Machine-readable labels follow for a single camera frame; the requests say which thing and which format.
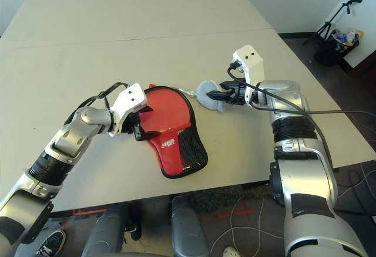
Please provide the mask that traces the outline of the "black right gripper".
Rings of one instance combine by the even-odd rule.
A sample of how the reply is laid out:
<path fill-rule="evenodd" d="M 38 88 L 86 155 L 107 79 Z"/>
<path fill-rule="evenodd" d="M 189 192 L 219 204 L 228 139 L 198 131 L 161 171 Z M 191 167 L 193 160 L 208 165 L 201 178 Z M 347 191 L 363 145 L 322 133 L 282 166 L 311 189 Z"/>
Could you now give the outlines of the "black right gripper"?
<path fill-rule="evenodd" d="M 246 104 L 245 94 L 247 86 L 244 84 L 234 81 L 224 81 L 220 83 L 220 87 L 222 89 L 230 89 L 231 94 L 229 92 L 210 91 L 206 95 L 212 100 L 229 101 L 230 104 L 241 106 Z"/>

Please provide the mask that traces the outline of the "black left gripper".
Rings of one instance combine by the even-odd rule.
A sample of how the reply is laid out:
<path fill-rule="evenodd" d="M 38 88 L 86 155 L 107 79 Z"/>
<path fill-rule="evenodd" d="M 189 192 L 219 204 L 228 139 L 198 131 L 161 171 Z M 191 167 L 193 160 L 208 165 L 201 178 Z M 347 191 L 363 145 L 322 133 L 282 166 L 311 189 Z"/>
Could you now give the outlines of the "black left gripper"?
<path fill-rule="evenodd" d="M 133 113 L 129 113 L 122 124 L 123 134 L 133 134 L 137 141 L 148 141 L 161 134 L 159 131 L 140 131 L 139 113 L 151 112 L 153 109 L 148 105 L 137 106 Z"/>

